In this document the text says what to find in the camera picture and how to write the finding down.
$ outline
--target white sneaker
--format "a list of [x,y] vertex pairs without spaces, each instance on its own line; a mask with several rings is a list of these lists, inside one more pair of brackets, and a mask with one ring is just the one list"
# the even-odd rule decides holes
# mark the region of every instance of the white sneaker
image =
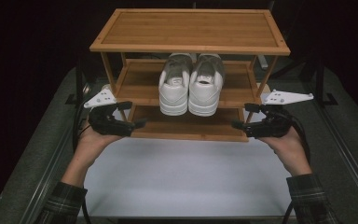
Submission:
[[208,117],[216,112],[225,80],[222,60],[217,54],[201,54],[190,77],[188,110]]
[[169,116],[183,115],[187,111],[188,81],[193,62],[188,53],[173,53],[164,64],[159,77],[159,108]]

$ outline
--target top shelf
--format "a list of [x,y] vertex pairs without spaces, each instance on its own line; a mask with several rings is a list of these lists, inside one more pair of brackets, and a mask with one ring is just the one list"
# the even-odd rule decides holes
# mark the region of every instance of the top shelf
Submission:
[[118,8],[90,50],[290,54],[271,13],[260,9]]

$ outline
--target plaid sleeve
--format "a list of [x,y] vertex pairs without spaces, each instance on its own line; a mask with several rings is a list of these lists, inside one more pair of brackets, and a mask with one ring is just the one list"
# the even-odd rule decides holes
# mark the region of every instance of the plaid sleeve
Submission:
[[59,182],[35,223],[76,223],[87,190]]
[[317,175],[287,178],[298,223],[340,223]]

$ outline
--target person's right hand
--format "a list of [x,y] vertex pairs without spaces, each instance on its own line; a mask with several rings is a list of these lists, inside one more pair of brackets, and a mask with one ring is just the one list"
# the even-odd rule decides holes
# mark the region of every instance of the person's right hand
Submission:
[[312,173],[304,148],[301,145],[301,138],[294,127],[291,127],[289,132],[280,138],[261,137],[257,139],[267,143],[274,150],[284,168],[292,176]]

